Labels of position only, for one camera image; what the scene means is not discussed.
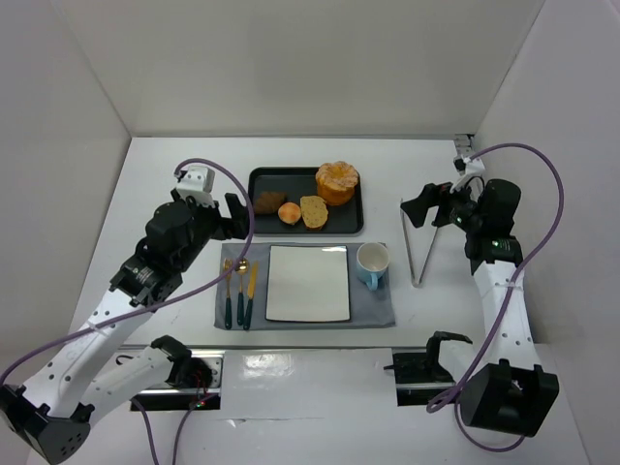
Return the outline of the metal kitchen tongs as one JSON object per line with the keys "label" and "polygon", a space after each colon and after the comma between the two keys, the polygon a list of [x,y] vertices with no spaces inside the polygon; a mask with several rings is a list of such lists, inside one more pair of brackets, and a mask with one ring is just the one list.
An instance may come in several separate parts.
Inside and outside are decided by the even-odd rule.
{"label": "metal kitchen tongs", "polygon": [[427,270],[439,230],[432,224],[426,224],[419,229],[415,228],[407,214],[401,208],[404,202],[403,199],[400,199],[399,214],[410,280],[414,288],[421,289],[426,281]]}

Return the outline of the large orange bundt bread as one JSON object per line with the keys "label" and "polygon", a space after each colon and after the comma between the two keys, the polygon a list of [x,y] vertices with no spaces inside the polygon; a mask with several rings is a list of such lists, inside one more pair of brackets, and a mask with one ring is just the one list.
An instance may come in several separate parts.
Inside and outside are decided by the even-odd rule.
{"label": "large orange bundt bread", "polygon": [[359,183],[356,168],[342,161],[322,164],[315,179],[318,196],[330,206],[347,203],[354,196]]}

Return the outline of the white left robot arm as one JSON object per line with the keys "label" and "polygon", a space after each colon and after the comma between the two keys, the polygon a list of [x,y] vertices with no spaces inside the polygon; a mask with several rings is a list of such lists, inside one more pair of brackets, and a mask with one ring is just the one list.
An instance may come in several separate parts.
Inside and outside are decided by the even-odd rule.
{"label": "white left robot arm", "polygon": [[80,330],[58,341],[56,356],[22,385],[1,384],[2,419],[49,464],[72,457],[97,421],[142,390],[161,383],[184,387],[206,367],[164,335],[128,362],[102,371],[137,328],[175,301],[183,273],[209,240],[251,239],[249,196],[228,194],[231,215],[224,217],[217,204],[204,206],[197,196],[183,198],[177,191],[171,195]]}

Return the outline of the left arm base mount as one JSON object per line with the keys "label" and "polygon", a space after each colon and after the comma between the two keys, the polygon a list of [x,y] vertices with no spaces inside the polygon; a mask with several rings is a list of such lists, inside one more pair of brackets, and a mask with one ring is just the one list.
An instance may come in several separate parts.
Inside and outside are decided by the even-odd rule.
{"label": "left arm base mount", "polygon": [[196,350],[182,382],[156,384],[140,392],[137,400],[147,412],[217,411],[221,408],[223,370],[223,352]]}

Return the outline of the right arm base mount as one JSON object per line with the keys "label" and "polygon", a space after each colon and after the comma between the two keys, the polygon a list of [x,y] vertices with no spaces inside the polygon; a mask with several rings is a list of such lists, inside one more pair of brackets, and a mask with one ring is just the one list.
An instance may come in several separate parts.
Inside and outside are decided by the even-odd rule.
{"label": "right arm base mount", "polygon": [[455,384],[452,375],[439,365],[430,365],[422,351],[392,352],[384,371],[394,378],[398,407],[426,405]]}

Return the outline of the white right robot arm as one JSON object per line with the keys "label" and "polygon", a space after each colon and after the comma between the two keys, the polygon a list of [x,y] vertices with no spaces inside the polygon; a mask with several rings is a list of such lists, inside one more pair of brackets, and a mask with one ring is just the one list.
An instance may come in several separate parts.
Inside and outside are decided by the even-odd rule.
{"label": "white right robot arm", "polygon": [[465,232],[465,255],[482,305],[485,338],[478,350],[462,334],[437,331],[429,339],[431,367],[455,381],[431,407],[453,403],[466,426],[533,437],[559,394],[559,382],[542,368],[532,341],[524,300],[525,261],[512,235],[520,199],[520,189],[503,179],[488,181],[476,199],[469,186],[430,183],[415,199],[402,202],[401,210],[420,228],[435,208],[435,227],[454,225]]}

